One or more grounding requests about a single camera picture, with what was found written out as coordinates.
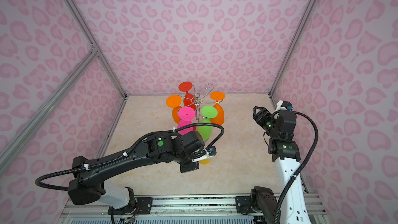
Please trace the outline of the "yellow wine glass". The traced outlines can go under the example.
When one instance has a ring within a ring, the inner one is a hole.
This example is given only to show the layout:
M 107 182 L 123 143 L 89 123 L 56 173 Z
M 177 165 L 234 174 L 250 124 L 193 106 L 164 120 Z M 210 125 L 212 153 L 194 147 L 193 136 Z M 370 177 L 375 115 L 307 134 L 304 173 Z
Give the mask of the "yellow wine glass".
M 199 161 L 199 164 L 201 164 L 201 165 L 206 165 L 206 164 L 209 164 L 209 163 L 210 163 L 210 161 L 211 161 L 211 159 L 210 159 L 210 158 L 208 158 L 208 159 L 204 159 L 204 160 L 201 160 L 201 161 Z

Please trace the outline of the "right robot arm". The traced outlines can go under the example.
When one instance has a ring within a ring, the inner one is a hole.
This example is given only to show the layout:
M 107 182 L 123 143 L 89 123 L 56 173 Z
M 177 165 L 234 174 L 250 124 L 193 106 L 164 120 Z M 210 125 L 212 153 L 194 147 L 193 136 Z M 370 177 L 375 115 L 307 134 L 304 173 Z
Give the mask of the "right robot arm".
M 299 147 L 294 138 L 297 115 L 289 102 L 283 102 L 271 113 L 265 107 L 254 107 L 254 121 L 269 136 L 268 153 L 272 156 L 281 193 L 276 197 L 272 189 L 255 186 L 248 197 L 236 197 L 236 211 L 242 215 L 262 213 L 264 224 L 309 224 L 300 173 Z

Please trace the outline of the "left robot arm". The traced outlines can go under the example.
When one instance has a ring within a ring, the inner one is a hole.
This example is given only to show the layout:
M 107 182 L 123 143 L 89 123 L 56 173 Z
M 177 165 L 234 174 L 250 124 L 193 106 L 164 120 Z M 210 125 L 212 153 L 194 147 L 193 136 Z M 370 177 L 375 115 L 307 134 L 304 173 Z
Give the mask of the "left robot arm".
M 199 160 L 216 155 L 214 146 L 205 149 L 199 132 L 185 135 L 177 132 L 152 132 L 131 148 L 99 159 L 74 159 L 73 167 L 81 166 L 82 172 L 74 174 L 69 183 L 68 195 L 75 205 L 102 202 L 109 205 L 108 213 L 130 214 L 138 211 L 134 191 L 130 187 L 112 186 L 108 179 L 144 166 L 176 162 L 182 173 L 199 169 Z

